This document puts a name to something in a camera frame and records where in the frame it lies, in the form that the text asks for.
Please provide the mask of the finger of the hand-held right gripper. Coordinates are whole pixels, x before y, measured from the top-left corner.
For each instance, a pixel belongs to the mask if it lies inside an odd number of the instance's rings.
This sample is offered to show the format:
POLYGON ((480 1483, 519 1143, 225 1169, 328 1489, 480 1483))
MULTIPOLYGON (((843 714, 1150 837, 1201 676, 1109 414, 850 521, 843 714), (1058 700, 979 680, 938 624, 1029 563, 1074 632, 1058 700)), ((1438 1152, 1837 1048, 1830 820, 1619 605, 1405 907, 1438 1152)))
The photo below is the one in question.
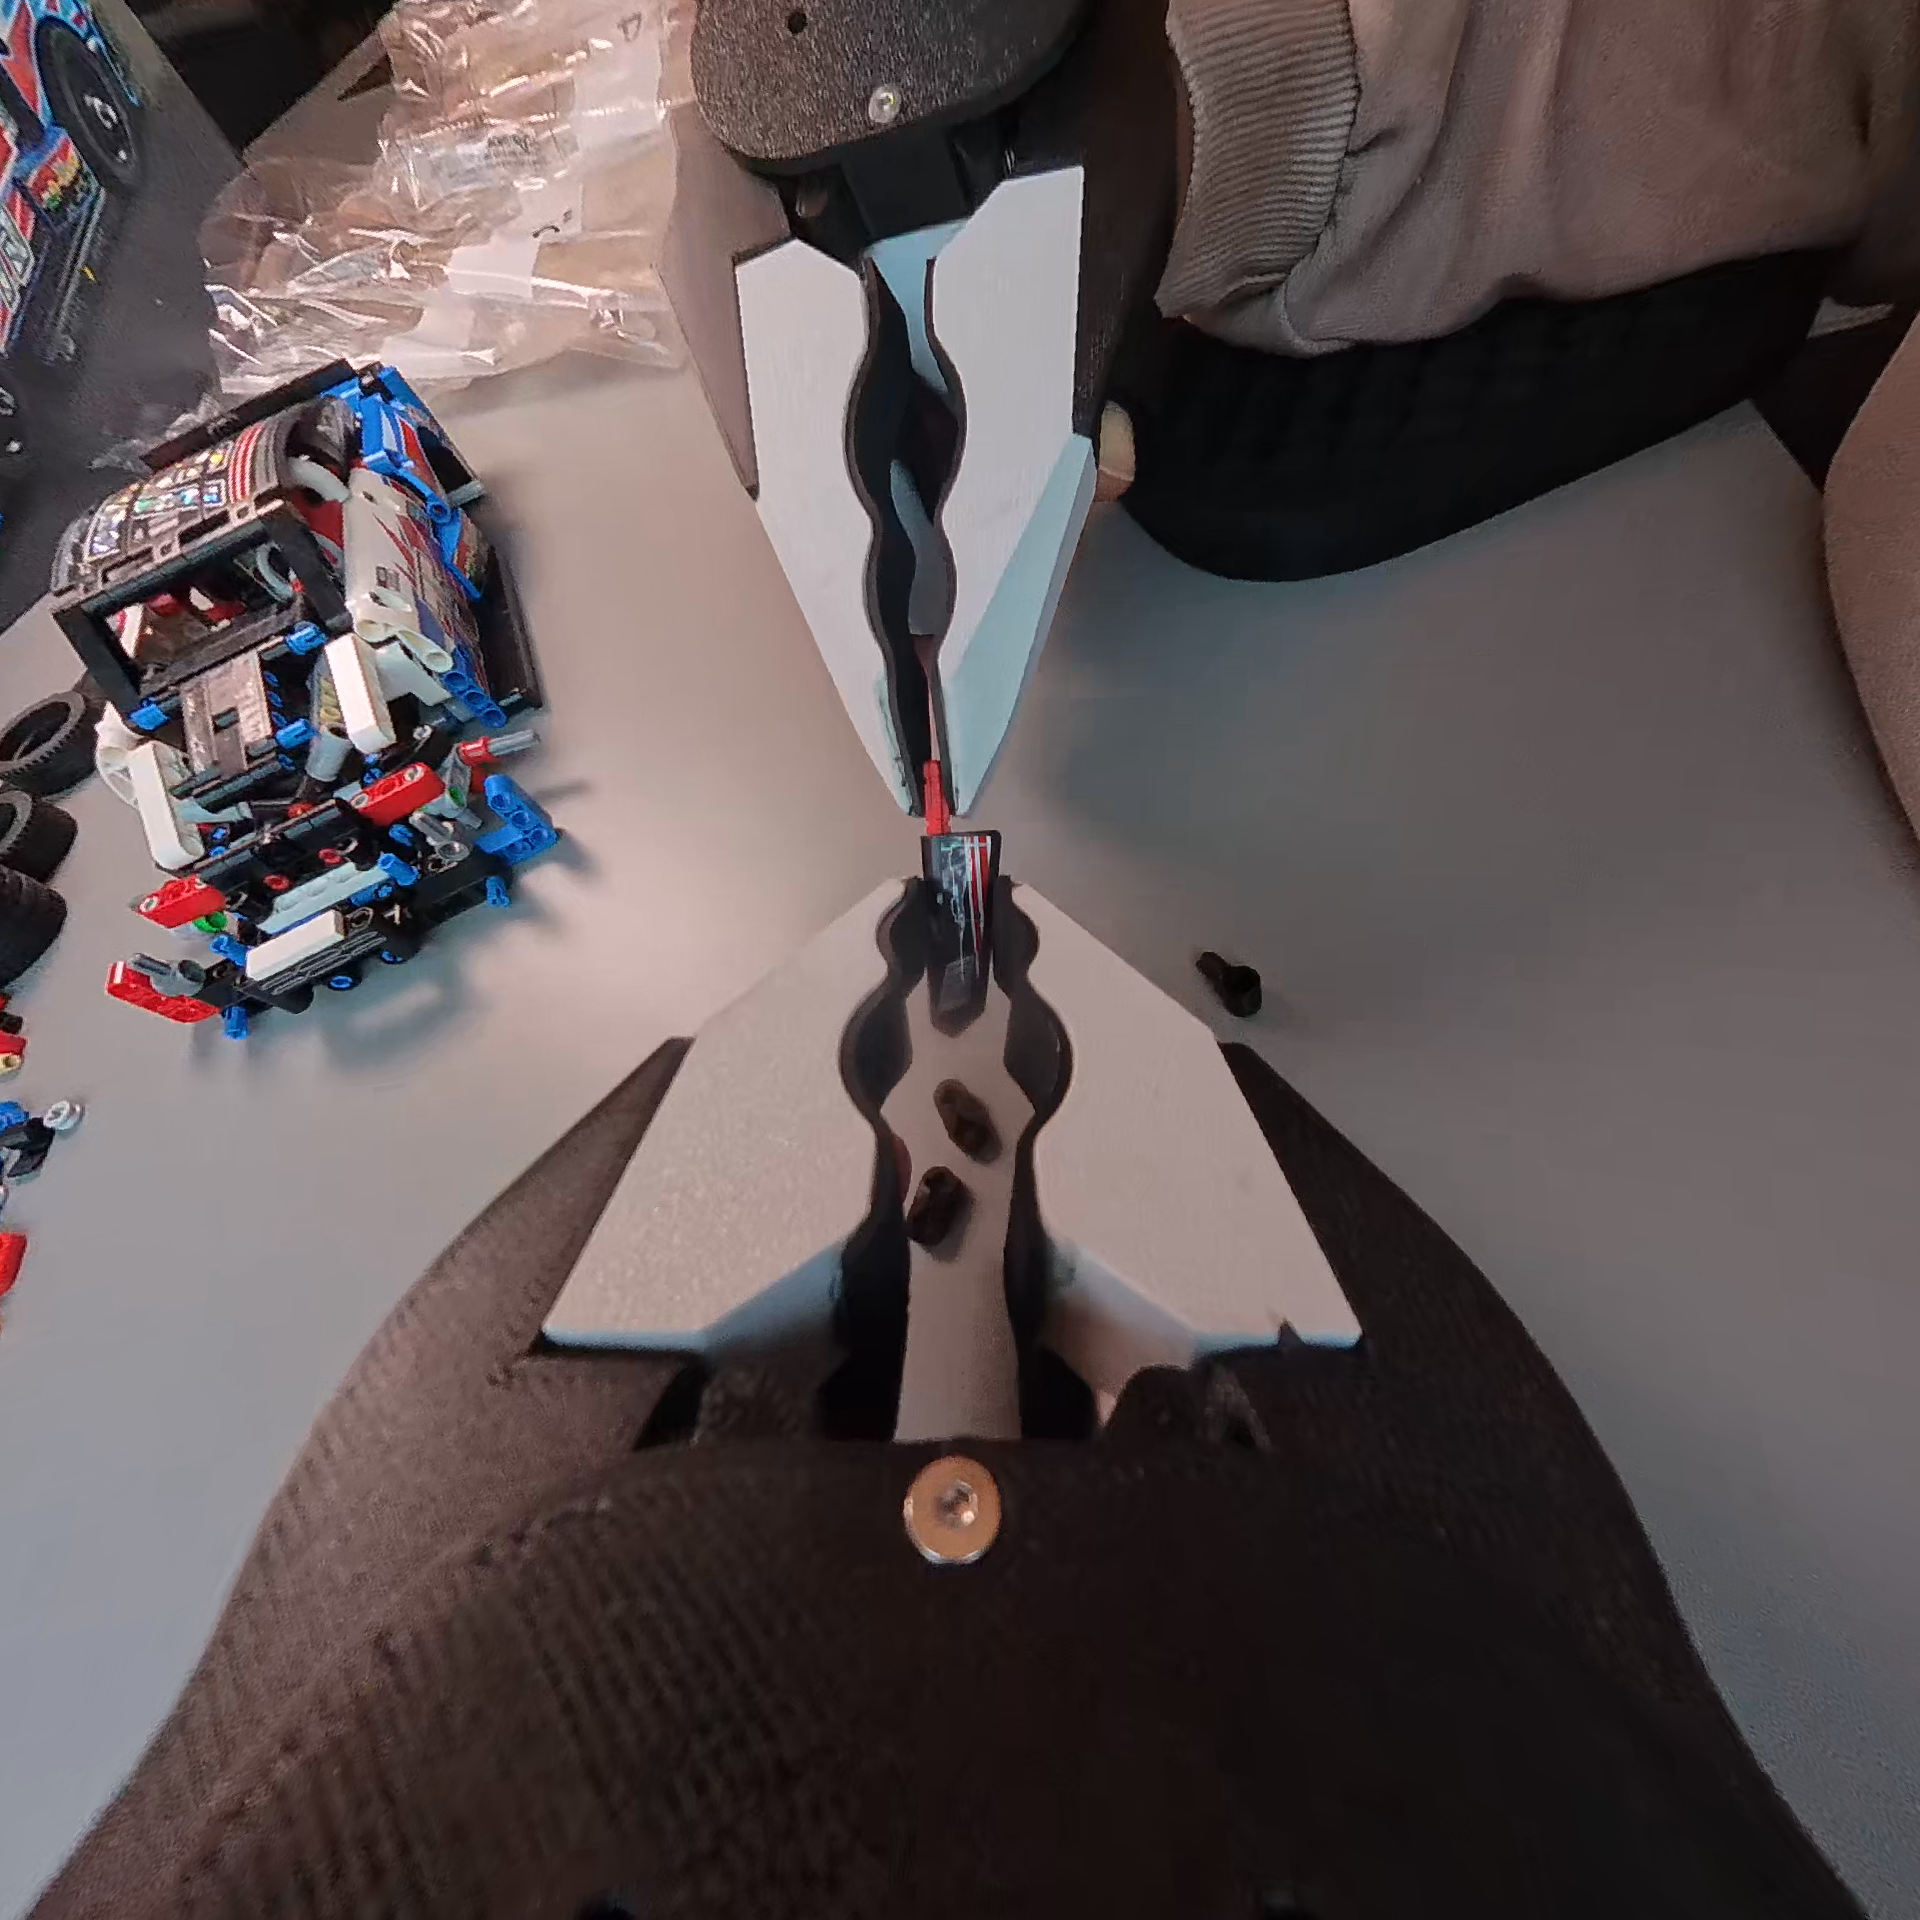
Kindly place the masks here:
POLYGON ((960 439, 937 529, 953 605, 937 667, 951 804, 974 812, 1052 625, 1094 496, 1076 356, 1087 169, 998 183, 929 269, 960 439))
POLYGON ((870 607, 874 514, 856 483, 855 399, 879 343, 862 276, 804 240, 735 267, 756 512, 816 649, 888 796, 912 779, 870 607))

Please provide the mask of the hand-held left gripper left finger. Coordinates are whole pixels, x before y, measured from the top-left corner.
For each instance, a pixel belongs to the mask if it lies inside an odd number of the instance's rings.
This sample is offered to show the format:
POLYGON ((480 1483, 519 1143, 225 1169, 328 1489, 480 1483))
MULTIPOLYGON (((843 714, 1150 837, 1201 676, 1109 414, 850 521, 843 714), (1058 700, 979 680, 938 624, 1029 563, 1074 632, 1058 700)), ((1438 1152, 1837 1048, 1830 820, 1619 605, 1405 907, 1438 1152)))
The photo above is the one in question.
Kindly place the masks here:
POLYGON ((695 1033, 547 1342, 728 1353, 829 1331, 856 1235, 901 1208, 884 1105, 912 1060, 916 901, 876 885, 695 1033))

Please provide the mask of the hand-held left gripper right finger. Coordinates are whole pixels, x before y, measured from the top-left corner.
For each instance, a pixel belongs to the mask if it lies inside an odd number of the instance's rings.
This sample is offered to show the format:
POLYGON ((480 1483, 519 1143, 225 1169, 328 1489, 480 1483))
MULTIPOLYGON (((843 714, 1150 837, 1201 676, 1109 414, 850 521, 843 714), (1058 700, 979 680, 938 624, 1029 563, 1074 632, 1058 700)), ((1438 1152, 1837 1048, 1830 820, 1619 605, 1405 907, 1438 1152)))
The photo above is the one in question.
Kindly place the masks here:
POLYGON ((1005 1065, 1029 1105, 1005 1277, 1023 1408, 1139 1373, 1351 1350, 1357 1308, 1212 1028, 1035 885, 1003 883, 1005 1065))

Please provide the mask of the black printed brick panel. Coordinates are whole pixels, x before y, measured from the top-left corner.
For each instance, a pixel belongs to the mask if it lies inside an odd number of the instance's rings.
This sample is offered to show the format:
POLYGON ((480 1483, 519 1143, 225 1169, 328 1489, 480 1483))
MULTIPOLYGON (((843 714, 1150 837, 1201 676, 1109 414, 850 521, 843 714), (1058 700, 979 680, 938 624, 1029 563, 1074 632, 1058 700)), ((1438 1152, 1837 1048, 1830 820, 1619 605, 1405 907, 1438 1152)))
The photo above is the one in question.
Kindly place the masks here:
POLYGON ((923 835, 926 999, 944 1037, 962 1036, 988 1006, 1001 847, 995 827, 923 835))

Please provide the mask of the grey desk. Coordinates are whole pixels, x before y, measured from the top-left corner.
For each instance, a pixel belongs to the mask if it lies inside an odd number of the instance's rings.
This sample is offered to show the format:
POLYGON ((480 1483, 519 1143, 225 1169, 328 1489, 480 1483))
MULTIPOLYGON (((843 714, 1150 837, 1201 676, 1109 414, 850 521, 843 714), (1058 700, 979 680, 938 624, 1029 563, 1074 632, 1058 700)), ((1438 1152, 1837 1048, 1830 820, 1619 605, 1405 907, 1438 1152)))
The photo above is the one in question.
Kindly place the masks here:
MULTIPOLYGON (((121 1788, 352 1359, 647 1053, 915 868, 689 368, 441 396, 506 515, 564 832, 248 1042, 112 1004, 86 779, 16 1096, 3 1899, 121 1788)), ((1460 539, 1244 585, 1096 510, 988 792, 1011 874, 1250 1043, 1500 1285, 1756 1753, 1917 1916, 1917 866, 1821 499, 1748 409, 1460 539)))

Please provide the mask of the black ribbed cloth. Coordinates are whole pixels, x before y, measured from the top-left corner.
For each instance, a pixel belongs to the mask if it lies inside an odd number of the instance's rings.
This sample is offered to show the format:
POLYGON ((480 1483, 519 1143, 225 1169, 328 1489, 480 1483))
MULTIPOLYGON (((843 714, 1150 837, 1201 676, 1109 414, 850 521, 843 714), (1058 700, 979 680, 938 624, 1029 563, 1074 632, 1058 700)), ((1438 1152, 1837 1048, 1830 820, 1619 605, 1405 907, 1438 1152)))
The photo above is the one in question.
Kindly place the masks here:
POLYGON ((1443 338, 1318 356, 1165 326, 1119 396, 1121 505, 1242 582, 1402 557, 1738 406, 1807 340, 1833 247, 1719 261, 1602 300, 1503 300, 1443 338))

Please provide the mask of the crumpled clear plastic bags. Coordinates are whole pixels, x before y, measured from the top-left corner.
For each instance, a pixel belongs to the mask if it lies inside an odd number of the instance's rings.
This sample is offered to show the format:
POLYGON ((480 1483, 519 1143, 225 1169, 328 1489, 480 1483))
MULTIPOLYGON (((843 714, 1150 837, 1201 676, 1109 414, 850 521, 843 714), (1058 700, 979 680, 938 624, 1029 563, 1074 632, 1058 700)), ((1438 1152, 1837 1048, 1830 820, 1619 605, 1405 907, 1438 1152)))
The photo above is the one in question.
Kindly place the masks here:
POLYGON ((695 3, 395 3, 371 67, 262 133, 204 218, 225 393, 380 362, 457 389, 566 353, 675 369, 668 117, 695 3))

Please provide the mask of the brick toy car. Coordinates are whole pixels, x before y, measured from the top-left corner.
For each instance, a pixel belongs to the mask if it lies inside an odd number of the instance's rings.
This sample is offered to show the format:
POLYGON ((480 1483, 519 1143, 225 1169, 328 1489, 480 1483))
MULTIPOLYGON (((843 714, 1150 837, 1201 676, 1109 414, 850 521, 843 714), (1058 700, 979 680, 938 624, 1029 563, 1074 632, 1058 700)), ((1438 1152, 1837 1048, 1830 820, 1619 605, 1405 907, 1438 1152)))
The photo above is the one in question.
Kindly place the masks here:
POLYGON ((417 385, 327 362, 138 454, 72 518, 51 612, 170 948, 107 995, 247 1040, 510 907, 563 834, 510 770, 539 657, 485 482, 417 385))

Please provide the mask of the pile of small brick pieces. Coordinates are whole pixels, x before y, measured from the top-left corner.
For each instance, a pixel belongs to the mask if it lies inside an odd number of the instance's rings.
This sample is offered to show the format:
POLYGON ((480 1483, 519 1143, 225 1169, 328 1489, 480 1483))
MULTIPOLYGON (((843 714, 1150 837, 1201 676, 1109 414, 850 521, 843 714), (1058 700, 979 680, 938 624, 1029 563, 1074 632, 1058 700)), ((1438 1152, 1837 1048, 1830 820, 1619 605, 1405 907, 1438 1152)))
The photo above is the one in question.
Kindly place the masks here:
POLYGON ((16 1096, 16 1080, 26 1068, 29 1033, 25 1018, 3 991, 3 1298, 7 1299, 29 1259, 30 1235, 13 1217, 14 1192, 37 1178, 56 1141, 85 1122, 85 1103, 74 1097, 53 1099, 40 1108, 16 1096))

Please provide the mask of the toy car box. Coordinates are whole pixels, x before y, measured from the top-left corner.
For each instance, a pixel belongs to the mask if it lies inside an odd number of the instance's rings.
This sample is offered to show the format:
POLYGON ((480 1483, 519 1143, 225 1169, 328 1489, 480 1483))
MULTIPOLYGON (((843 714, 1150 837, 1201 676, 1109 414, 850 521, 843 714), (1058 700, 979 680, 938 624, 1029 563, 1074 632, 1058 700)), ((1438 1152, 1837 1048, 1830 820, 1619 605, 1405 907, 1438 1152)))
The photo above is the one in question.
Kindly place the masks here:
POLYGON ((3 6, 3 612, 215 385, 204 216, 388 3, 3 6))

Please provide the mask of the person's beige sweatshirt torso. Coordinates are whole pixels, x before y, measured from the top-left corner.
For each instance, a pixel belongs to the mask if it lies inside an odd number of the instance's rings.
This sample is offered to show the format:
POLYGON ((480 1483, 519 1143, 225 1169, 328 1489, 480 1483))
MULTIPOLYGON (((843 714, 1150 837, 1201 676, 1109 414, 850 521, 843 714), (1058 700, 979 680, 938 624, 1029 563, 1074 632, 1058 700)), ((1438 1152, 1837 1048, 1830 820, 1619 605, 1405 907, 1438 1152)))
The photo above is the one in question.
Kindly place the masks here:
POLYGON ((1918 827, 1918 326, 1910 323, 1822 489, 1837 638, 1889 788, 1918 827))

